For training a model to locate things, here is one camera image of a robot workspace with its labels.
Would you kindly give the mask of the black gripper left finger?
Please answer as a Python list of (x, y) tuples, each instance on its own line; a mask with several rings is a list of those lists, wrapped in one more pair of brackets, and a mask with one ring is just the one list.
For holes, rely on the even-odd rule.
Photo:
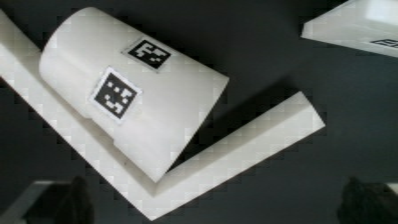
[(95, 205), (82, 177), (50, 185), (24, 219), (27, 224), (95, 224)]

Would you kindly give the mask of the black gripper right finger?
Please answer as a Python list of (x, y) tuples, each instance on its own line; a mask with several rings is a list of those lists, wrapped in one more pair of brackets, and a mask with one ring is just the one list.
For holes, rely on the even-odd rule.
[(349, 179), (338, 207), (340, 224), (398, 224), (398, 183)]

